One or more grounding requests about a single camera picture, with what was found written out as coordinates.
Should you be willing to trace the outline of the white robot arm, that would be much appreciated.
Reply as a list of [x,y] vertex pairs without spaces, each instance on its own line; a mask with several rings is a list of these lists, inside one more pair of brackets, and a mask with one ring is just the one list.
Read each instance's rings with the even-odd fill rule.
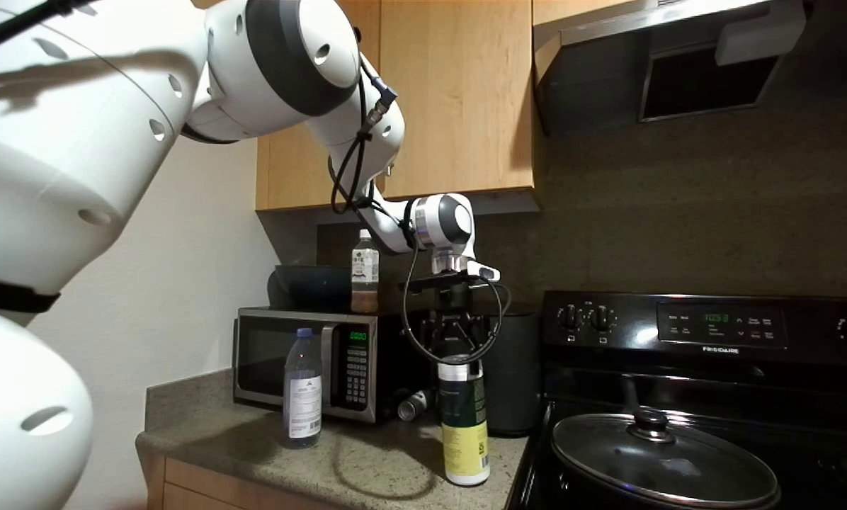
[[459,194],[387,202],[405,120],[336,0],[0,0],[0,510],[58,510],[94,405],[27,331],[125,231],[170,147],[306,124],[333,191],[391,252],[495,283]]

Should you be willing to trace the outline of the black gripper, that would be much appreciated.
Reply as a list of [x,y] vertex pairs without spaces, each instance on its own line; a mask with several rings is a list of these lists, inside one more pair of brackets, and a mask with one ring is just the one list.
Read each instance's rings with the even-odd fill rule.
[[505,316],[505,290],[480,275],[435,275],[414,282],[424,302],[417,340],[424,351],[488,351]]

